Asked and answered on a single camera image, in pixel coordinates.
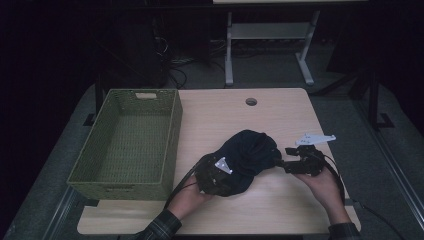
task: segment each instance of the white desk frame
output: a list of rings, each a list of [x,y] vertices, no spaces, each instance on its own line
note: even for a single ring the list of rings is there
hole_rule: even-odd
[[[296,53],[303,78],[307,85],[313,85],[314,80],[306,64],[306,55],[314,36],[320,11],[315,11],[310,22],[300,23],[233,23],[232,13],[228,13],[227,24],[227,54],[225,56],[225,85],[232,86],[233,63],[231,60],[232,39],[304,39],[303,49]]]

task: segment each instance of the storage bin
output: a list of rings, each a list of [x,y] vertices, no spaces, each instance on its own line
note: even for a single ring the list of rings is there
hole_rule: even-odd
[[[166,200],[182,112],[178,90],[110,90],[68,184],[91,199]]]

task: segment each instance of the person's right hand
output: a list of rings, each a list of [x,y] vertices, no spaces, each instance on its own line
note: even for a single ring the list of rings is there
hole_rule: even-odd
[[[330,223],[351,222],[349,215],[340,199],[340,190],[336,180],[328,168],[324,167],[322,172],[315,177],[306,174],[293,174],[303,181],[312,191],[314,197],[327,211]]]

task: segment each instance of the wooden table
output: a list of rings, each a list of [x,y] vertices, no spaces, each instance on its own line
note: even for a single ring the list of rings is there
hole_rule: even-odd
[[[244,129],[272,137],[285,160],[285,147],[305,133],[324,134],[303,89],[181,90],[183,119],[174,185],[205,154],[216,151]],[[248,106],[255,98],[256,106]],[[327,143],[317,149],[332,157]],[[164,202],[101,200],[86,206],[81,234],[133,234],[143,230]],[[360,223],[352,206],[352,221]],[[282,168],[265,170],[239,195],[215,197],[183,221],[178,234],[315,234],[328,233],[329,221],[308,187]]]

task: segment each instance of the floor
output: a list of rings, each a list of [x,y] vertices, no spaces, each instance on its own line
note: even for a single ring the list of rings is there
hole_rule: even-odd
[[[216,49],[222,44],[214,43]],[[294,53],[302,42],[240,42],[235,50],[234,86],[231,88],[304,88],[315,92],[344,75],[326,71],[334,49],[331,43],[312,45],[307,63],[315,78],[313,86],[302,79]],[[218,54],[210,64],[175,59],[175,68],[165,88],[217,89],[225,87],[224,57]],[[424,139],[402,113],[396,98],[380,87],[379,112],[386,113],[394,128],[375,131],[366,120],[367,96],[352,100],[349,82],[325,96],[310,97],[324,133],[334,134],[333,156],[351,198],[387,220],[404,239],[424,239],[423,226],[411,210],[411,202],[393,171],[393,159],[405,174],[418,199],[424,199]],[[84,126],[95,113],[94,87],[81,98],[68,125],[50,154],[5,239],[125,239],[126,236],[83,236],[76,226],[84,205],[95,204],[66,185],[90,127]],[[400,239],[387,223],[356,204],[363,239]],[[303,236],[305,240],[328,239],[324,235]]]

